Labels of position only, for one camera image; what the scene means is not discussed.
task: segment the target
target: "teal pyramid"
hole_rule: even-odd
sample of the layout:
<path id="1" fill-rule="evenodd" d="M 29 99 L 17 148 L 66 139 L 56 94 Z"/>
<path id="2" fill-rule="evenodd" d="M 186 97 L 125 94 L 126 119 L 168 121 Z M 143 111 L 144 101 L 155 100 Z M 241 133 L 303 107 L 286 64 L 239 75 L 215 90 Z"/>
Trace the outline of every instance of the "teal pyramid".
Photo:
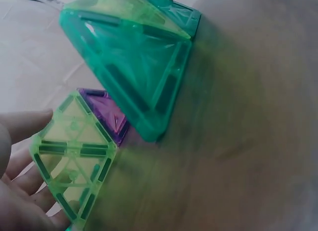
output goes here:
<path id="1" fill-rule="evenodd" d="M 167 129 L 198 19 L 167 0 L 79 0 L 60 24 L 130 124 L 153 142 Z"/>

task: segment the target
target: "hand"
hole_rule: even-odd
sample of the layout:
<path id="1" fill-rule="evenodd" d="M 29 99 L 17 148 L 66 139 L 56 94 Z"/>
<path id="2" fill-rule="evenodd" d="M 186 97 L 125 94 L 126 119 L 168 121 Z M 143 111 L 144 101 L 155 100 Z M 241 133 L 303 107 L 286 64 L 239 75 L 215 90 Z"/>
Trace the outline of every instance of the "hand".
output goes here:
<path id="1" fill-rule="evenodd" d="M 32 163 L 29 150 L 14 153 L 11 145 L 41 131 L 52 119 L 52 111 L 0 115 L 0 231 L 64 231 L 70 222 L 61 210 L 46 212 L 55 204 L 48 187 L 39 192 L 43 179 Z"/>

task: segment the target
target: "magnetic tile frame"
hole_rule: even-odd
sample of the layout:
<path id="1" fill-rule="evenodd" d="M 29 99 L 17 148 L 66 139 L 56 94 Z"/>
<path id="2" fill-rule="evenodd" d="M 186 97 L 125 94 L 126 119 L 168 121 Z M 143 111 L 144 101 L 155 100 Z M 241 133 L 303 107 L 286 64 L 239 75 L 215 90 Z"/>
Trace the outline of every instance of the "magnetic tile frame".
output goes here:
<path id="1" fill-rule="evenodd" d="M 172 0 L 147 0 L 169 17 L 193 39 L 201 19 L 201 13 L 193 8 Z"/>
<path id="2" fill-rule="evenodd" d="M 30 153 L 50 191 L 78 228 L 85 225 L 117 145 L 75 91 L 33 139 Z"/>
<path id="3" fill-rule="evenodd" d="M 190 39 L 189 34 L 147 0 L 76 0 L 65 5 L 65 9 L 85 10 L 121 18 L 137 24 L 164 29 L 185 39 Z"/>
<path id="4" fill-rule="evenodd" d="M 87 7 L 62 11 L 60 24 L 130 124 L 147 142 L 157 140 L 168 126 L 191 41 Z"/>

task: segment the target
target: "green magnetic tile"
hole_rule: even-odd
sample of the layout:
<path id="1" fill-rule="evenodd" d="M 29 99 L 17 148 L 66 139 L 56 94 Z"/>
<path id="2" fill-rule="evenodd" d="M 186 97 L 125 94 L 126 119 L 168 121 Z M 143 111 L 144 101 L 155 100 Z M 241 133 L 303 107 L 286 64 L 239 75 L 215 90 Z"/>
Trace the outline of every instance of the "green magnetic tile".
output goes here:
<path id="1" fill-rule="evenodd" d="M 65 9 L 60 24 L 77 51 L 142 138 L 168 126 L 192 43 L 148 25 Z"/>
<path id="2" fill-rule="evenodd" d="M 30 147 L 44 181 L 78 229 L 85 225 L 117 149 L 83 101 L 72 92 Z"/>

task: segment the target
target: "plastic toy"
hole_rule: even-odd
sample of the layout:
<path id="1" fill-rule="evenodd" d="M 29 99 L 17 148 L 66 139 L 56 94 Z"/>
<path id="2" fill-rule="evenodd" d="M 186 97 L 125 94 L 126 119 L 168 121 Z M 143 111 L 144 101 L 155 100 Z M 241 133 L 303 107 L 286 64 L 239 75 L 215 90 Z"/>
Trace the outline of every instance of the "plastic toy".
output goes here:
<path id="1" fill-rule="evenodd" d="M 60 24 L 130 124 L 153 142 L 167 129 L 199 19 L 171 0 L 78 0 Z"/>
<path id="2" fill-rule="evenodd" d="M 90 109 L 85 100 L 92 95 L 105 96 L 105 91 L 79 91 L 69 95 L 54 112 L 49 125 L 33 138 L 30 153 L 57 202 L 72 223 L 82 229 L 116 155 L 117 145 L 108 134 L 112 131 L 108 124 L 115 123 L 119 133 L 125 131 L 119 139 L 114 137 L 119 143 L 128 125 L 119 109 L 107 118 L 103 117 L 104 113 L 95 115 L 101 111 L 100 106 L 106 110 L 109 97 Z M 114 106 L 111 104 L 110 110 L 113 111 Z M 114 122 L 117 116 L 119 127 Z"/>
<path id="3" fill-rule="evenodd" d="M 129 128 L 129 122 L 104 90 L 79 89 L 79 93 L 94 112 L 108 134 L 119 146 Z"/>

